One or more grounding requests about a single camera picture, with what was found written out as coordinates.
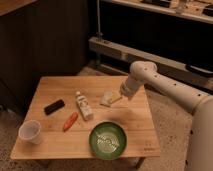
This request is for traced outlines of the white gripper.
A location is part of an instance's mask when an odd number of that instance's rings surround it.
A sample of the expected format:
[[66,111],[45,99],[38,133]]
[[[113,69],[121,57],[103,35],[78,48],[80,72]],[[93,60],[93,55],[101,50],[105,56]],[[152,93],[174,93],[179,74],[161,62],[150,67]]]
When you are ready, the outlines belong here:
[[120,86],[120,93],[122,96],[131,100],[137,92],[137,85],[134,80],[127,79]]

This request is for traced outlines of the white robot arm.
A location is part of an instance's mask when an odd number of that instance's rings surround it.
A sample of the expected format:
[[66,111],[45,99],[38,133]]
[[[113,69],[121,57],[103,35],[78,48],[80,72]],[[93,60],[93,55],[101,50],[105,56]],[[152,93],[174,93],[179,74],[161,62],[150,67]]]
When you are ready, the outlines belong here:
[[149,84],[193,116],[184,171],[213,171],[213,95],[161,75],[153,62],[135,61],[120,86],[120,93],[132,99]]

